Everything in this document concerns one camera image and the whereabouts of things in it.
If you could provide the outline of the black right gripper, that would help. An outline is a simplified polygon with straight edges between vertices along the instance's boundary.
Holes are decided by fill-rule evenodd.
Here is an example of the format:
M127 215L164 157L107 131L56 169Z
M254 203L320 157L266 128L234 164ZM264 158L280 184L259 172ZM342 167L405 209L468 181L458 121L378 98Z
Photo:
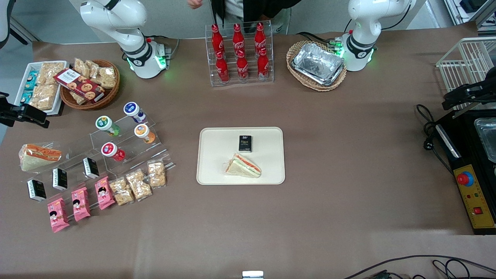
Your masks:
M13 127L15 122L30 122L44 129L48 129L49 120L46 120L46 113L29 104L16 106L8 102L9 94L0 93L0 123Z

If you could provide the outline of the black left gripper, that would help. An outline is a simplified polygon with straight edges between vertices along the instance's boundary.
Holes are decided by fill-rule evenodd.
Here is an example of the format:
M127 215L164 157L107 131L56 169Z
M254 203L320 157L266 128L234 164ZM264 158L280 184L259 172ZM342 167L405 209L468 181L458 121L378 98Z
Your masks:
M443 109L446 111L457 106L468 106L471 102L496 102L496 78L486 78L484 81L466 85L463 90L452 90L443 97Z

